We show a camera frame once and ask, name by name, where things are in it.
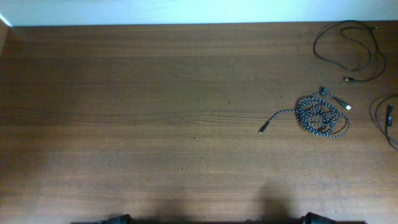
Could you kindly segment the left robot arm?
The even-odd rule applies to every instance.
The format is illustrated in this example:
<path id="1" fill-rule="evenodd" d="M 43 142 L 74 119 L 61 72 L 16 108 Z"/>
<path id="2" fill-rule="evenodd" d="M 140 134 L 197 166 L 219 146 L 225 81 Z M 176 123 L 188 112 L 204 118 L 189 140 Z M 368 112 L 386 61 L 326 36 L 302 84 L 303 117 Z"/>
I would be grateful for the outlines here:
<path id="1" fill-rule="evenodd" d="M 98 220 L 94 224 L 134 224 L 130 214 L 121 215 L 107 220 Z"/>

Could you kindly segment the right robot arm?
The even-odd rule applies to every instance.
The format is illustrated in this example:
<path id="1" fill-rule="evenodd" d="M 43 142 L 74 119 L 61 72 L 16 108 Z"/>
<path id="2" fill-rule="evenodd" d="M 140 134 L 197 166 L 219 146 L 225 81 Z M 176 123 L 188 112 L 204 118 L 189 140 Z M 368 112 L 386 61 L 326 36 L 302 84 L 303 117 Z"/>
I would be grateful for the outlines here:
<path id="1" fill-rule="evenodd" d="M 321 215 L 308 212 L 305 216 L 302 216 L 299 221 L 300 224 L 337 224 L 337 221 L 334 221 L 330 218 L 323 217 Z"/>

